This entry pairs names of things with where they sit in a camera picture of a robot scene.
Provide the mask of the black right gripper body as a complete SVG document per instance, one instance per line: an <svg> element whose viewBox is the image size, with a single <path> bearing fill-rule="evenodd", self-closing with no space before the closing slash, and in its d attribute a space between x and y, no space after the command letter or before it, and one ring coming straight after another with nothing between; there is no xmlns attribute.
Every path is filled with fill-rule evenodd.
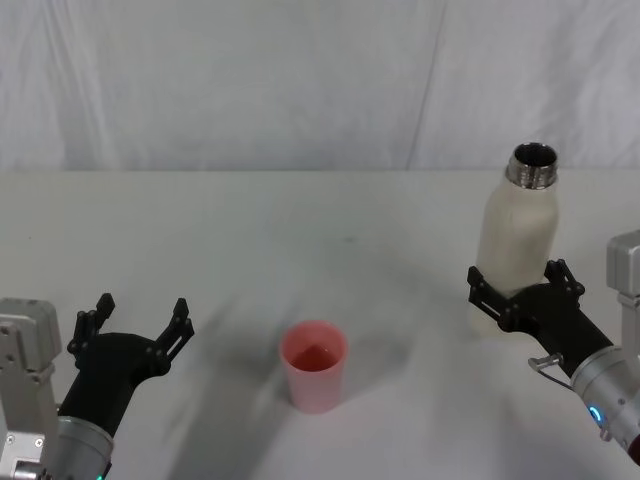
<svg viewBox="0 0 640 480"><path fill-rule="evenodd" d="M505 332L534 338L549 355L559 355L560 368L570 377L588 357L613 345L581 310L584 293L580 283L527 287L501 301L498 325Z"/></svg>

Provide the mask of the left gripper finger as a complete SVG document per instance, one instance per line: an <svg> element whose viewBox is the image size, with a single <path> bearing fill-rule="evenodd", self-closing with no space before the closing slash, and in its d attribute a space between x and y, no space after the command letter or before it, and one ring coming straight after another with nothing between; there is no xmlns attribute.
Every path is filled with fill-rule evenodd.
<svg viewBox="0 0 640 480"><path fill-rule="evenodd" d="M79 311L76 315L73 337L67 351L79 356L89 347L90 342L100 333L104 323L115 309L115 301L110 293L103 293L95 307L89 311Z"/></svg>
<svg viewBox="0 0 640 480"><path fill-rule="evenodd" d="M168 326L147 348L150 365L154 373L168 373L172 361L193 337L194 327L189 318L189 308L185 298L179 298L174 306Z"/></svg>

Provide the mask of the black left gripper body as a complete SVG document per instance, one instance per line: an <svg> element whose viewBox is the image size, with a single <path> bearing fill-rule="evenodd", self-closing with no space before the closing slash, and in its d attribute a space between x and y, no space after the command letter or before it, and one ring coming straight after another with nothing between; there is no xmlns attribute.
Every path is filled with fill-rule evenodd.
<svg viewBox="0 0 640 480"><path fill-rule="evenodd" d="M69 342L78 369L59 415L87 421L113 437L136 388L169 371L169 357L156 342L135 334L98 334Z"/></svg>

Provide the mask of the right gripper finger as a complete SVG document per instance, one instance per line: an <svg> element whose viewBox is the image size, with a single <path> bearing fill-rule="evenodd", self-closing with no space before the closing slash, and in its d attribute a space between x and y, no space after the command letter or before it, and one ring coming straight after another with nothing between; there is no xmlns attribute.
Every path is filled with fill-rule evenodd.
<svg viewBox="0 0 640 480"><path fill-rule="evenodd" d="M585 293L563 259L546 264L543 287L543 314L546 320L584 320L580 297Z"/></svg>
<svg viewBox="0 0 640 480"><path fill-rule="evenodd" d="M467 283L470 287L469 303L491 318L503 332L513 332L517 325L514 300L496 291L476 266L468 269Z"/></svg>

